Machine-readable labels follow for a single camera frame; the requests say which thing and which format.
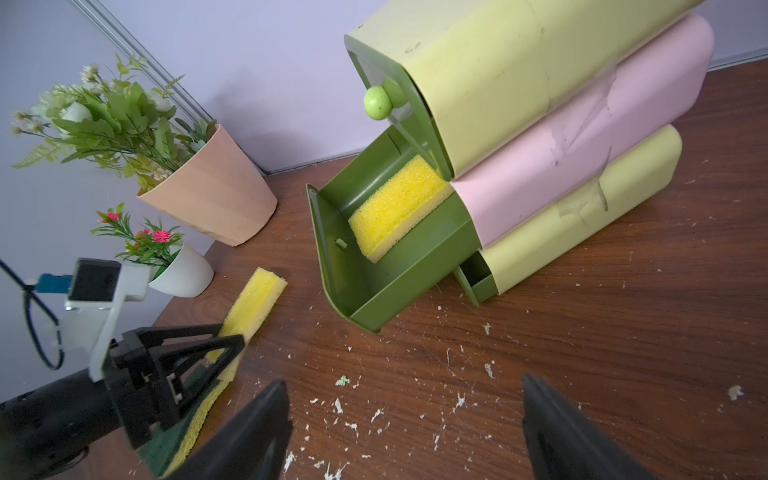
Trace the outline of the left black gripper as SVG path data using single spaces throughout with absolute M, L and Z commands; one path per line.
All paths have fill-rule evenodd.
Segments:
M 145 327 L 110 342 L 104 381 L 132 448 L 178 423 L 243 350 L 242 335 L 216 337 L 219 330 Z

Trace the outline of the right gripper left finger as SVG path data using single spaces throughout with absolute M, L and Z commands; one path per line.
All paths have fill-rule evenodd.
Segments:
M 293 422 L 283 380 L 271 382 L 170 479 L 278 479 Z

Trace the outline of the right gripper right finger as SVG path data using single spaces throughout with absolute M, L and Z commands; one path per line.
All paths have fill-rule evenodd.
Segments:
M 537 479 L 652 479 L 654 475 L 541 377 L 524 374 L 523 432 Z

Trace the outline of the large yellow sponge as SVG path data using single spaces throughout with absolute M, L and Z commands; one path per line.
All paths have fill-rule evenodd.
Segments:
M 453 193 L 448 181 L 421 156 L 414 156 L 349 218 L 363 256 L 378 263 Z

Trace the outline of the green pink drawer cabinet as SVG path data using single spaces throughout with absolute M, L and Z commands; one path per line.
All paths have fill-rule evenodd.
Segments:
M 691 1 L 391 1 L 349 35 L 421 91 L 499 294 L 669 183 L 714 47 Z

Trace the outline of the yellow green sponge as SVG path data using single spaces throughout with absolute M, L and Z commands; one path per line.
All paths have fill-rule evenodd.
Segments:
M 180 422 L 168 430 L 161 428 L 141 447 L 139 454 L 155 478 L 163 478 L 177 469 L 195 446 L 213 405 L 230 385 L 227 380 L 214 380 L 208 385 Z

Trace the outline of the yellow side up sponge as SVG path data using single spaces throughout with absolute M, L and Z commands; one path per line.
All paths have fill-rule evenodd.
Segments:
M 247 347 L 287 286 L 281 276 L 257 268 L 228 312 L 217 338 L 240 335 Z

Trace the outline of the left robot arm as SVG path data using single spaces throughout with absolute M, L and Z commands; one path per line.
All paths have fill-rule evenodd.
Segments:
M 177 425 L 245 346 L 221 325 L 148 327 L 112 341 L 103 377 L 81 370 L 1 405 L 1 476 L 45 479 L 122 429 L 132 447 Z

